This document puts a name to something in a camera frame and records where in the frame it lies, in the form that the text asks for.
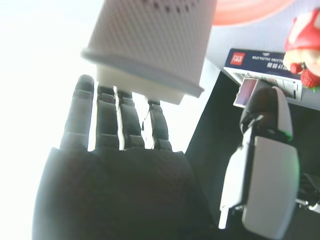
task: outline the red logo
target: red logo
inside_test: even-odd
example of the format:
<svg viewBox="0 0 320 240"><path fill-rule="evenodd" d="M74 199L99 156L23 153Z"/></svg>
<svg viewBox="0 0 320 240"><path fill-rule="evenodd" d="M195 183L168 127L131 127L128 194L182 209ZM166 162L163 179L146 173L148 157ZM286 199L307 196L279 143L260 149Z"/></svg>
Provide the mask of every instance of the red logo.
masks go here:
<svg viewBox="0 0 320 240"><path fill-rule="evenodd" d="M234 52L230 64L241 66L243 60L245 59L245 55L246 54L244 52Z"/></svg>

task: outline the orange plate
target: orange plate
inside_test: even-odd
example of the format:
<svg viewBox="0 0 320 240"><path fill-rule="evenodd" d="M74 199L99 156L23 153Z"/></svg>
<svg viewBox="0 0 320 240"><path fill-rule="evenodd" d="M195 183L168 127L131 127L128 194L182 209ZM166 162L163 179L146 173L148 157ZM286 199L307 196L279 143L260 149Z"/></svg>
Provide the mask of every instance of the orange plate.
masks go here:
<svg viewBox="0 0 320 240"><path fill-rule="evenodd" d="M217 0L214 25L235 25L266 18L294 0Z"/></svg>

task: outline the robotic hand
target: robotic hand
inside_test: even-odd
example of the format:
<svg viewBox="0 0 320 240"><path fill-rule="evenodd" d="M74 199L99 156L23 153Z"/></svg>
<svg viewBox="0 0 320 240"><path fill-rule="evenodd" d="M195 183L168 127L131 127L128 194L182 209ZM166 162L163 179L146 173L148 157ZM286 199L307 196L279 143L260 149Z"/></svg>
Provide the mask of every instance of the robotic hand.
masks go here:
<svg viewBox="0 0 320 240"><path fill-rule="evenodd" d="M293 128L289 106L277 88L262 88L244 109L242 143L230 158L220 203L219 228L228 214L243 211L244 227L281 239L290 223L299 190L297 150L289 144Z"/></svg>

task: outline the strawberry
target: strawberry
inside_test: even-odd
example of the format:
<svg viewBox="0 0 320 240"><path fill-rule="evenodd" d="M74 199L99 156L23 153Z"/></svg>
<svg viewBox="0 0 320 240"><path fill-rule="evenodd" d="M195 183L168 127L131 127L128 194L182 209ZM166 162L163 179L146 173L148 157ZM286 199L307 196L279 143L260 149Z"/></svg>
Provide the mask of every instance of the strawberry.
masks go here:
<svg viewBox="0 0 320 240"><path fill-rule="evenodd" d="M320 76L314 75L308 69L304 69L301 74L301 82L306 88L317 91L320 88Z"/></svg>

